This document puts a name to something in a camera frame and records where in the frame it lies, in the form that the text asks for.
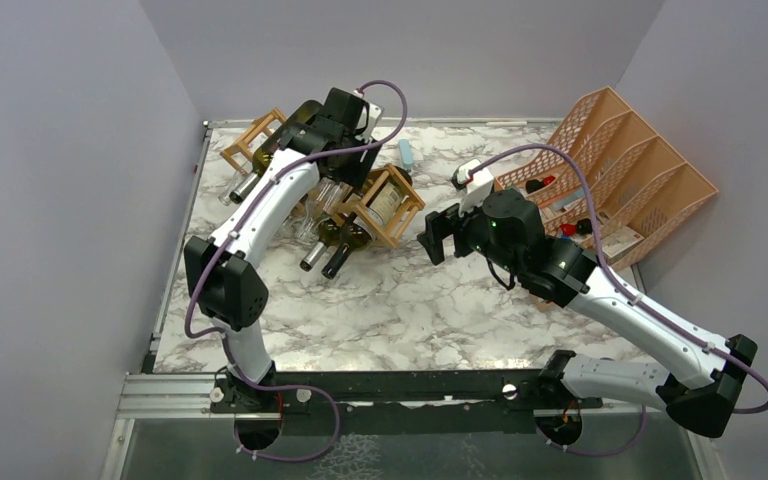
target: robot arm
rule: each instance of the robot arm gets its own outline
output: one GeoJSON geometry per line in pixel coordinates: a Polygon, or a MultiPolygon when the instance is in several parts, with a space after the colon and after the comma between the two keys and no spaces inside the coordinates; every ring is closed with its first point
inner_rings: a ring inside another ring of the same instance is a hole
{"type": "Polygon", "coordinates": [[[454,237],[455,257],[478,252],[495,268],[510,275],[532,294],[586,315],[611,328],[657,363],[593,359],[570,351],[556,352],[546,373],[577,398],[604,397],[664,410],[688,430],[708,437],[722,435],[740,395],[745,373],[711,350],[718,348],[751,364],[757,346],[743,336],[731,339],[707,332],[624,285],[634,300],[615,289],[593,252],[569,239],[547,236],[537,206],[516,190],[493,192],[487,170],[470,175],[473,160],[453,176],[465,192],[459,204],[426,217],[418,237],[431,261],[443,261],[442,240],[454,237]],[[701,348],[689,342],[637,303],[645,303],[703,339],[701,348]]]}
{"type": "Polygon", "coordinates": [[[197,295],[199,309],[229,337],[236,366],[251,382],[263,382],[274,372],[259,320],[269,291],[256,270],[269,242],[320,178],[360,188],[380,146],[322,156],[317,162],[300,160],[315,153],[369,145],[374,142],[372,130],[382,114],[381,107],[363,100],[357,92],[331,89],[307,123],[285,124],[276,130],[280,139],[269,167],[257,183],[241,193],[242,204],[234,214],[208,239],[193,236],[184,246],[190,296],[207,270],[197,295]],[[211,265],[217,253],[218,261],[211,265]]]}

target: white marble surface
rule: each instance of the white marble surface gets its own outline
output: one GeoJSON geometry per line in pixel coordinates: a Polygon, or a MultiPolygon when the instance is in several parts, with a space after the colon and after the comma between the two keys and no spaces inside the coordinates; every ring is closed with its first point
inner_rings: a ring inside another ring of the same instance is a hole
{"type": "MultiPolygon", "coordinates": [[[[390,130],[380,128],[381,138],[390,130]]],[[[234,206],[217,199],[233,171],[219,157],[242,129],[214,130],[187,235],[207,237],[234,206]]],[[[268,351],[281,370],[410,370],[539,367],[559,348],[593,357],[642,360],[624,339],[586,317],[553,308],[540,313],[527,292],[505,291],[483,257],[451,257],[432,266],[416,242],[425,213],[457,201],[449,183],[455,168],[523,143],[545,141],[549,127],[407,127],[397,138],[414,151],[414,187],[426,201],[397,250],[367,249],[353,255],[328,281],[298,267],[306,247],[288,230],[276,237],[258,273],[270,290],[261,317],[268,351]]],[[[532,152],[492,167],[502,173],[532,152]]],[[[379,161],[398,162],[398,147],[385,146],[379,161]]],[[[215,335],[189,340],[183,332],[188,295],[179,265],[156,372],[211,372],[225,364],[215,335]]],[[[194,328],[208,326],[197,313],[194,328]]]]}

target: gray wall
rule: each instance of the gray wall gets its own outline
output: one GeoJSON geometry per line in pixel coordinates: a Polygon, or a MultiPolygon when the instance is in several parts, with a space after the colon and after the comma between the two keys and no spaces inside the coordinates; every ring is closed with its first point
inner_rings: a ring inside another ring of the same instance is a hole
{"type": "Polygon", "coordinates": [[[411,116],[562,117],[616,84],[663,0],[141,2],[199,112],[222,120],[373,78],[402,86],[411,116]]]}
{"type": "MultiPolygon", "coordinates": [[[[755,339],[768,377],[768,2],[667,0],[618,88],[722,192],[643,262],[646,286],[755,339]]],[[[768,412],[734,418],[718,444],[732,478],[768,478],[768,412]]]]}
{"type": "Polygon", "coordinates": [[[98,476],[199,122],[135,0],[0,0],[0,478],[98,476]]]}

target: cable connector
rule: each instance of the cable connector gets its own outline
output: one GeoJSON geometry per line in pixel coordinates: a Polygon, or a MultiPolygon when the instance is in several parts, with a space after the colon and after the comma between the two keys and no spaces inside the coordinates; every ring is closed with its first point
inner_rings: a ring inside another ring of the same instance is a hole
{"type": "Polygon", "coordinates": [[[455,173],[452,174],[452,186],[455,187],[455,190],[463,190],[467,185],[472,183],[474,176],[472,173],[470,173],[469,168],[471,166],[478,165],[479,163],[480,162],[478,160],[472,160],[461,165],[457,170],[455,170],[455,173]]]}
{"type": "Polygon", "coordinates": [[[642,293],[638,293],[633,299],[631,299],[628,303],[631,304],[632,307],[637,306],[638,303],[640,303],[640,300],[643,298],[642,293]]]}

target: dark wine bottle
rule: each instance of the dark wine bottle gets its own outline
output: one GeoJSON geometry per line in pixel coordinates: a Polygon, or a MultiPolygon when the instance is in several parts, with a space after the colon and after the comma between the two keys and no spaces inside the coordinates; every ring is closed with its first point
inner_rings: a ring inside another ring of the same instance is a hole
{"type": "MultiPolygon", "coordinates": [[[[405,177],[405,180],[413,185],[410,174],[402,168],[396,168],[405,177]]],[[[399,209],[404,199],[405,196],[399,189],[395,179],[389,177],[384,185],[375,192],[375,195],[369,202],[367,213],[369,213],[369,216],[372,217],[372,220],[378,226],[384,228],[393,218],[393,215],[396,214],[396,210],[399,209]]],[[[331,259],[328,260],[328,263],[325,264],[325,267],[323,267],[322,276],[333,279],[353,252],[368,247],[375,241],[375,238],[375,230],[367,225],[363,219],[357,218],[357,215],[354,213],[349,215],[346,221],[343,222],[342,228],[340,228],[340,245],[337,247],[334,255],[331,256],[331,259]]]]}
{"type": "MultiPolygon", "coordinates": [[[[320,258],[322,258],[322,255],[328,250],[328,248],[336,247],[341,243],[340,231],[342,229],[333,219],[329,218],[320,222],[316,228],[317,232],[319,233],[319,240],[313,247],[311,247],[302,261],[299,262],[299,267],[306,272],[309,272],[313,269],[313,266],[316,265],[316,262],[318,262],[320,258]]],[[[354,234],[357,235],[359,233],[360,227],[354,225],[352,230],[355,231],[354,234]]],[[[357,248],[363,249],[364,246],[358,245],[357,248]]]]}
{"type": "Polygon", "coordinates": [[[287,126],[295,122],[307,123],[322,108],[322,104],[316,100],[308,100],[301,104],[295,112],[287,117],[287,121],[276,128],[272,135],[260,144],[252,154],[252,170],[245,175],[236,175],[232,180],[233,185],[229,185],[220,197],[222,203],[230,205],[231,202],[240,204],[246,199],[249,193],[254,190],[257,182],[269,168],[272,156],[278,150],[278,141],[287,130],[287,126]]]}

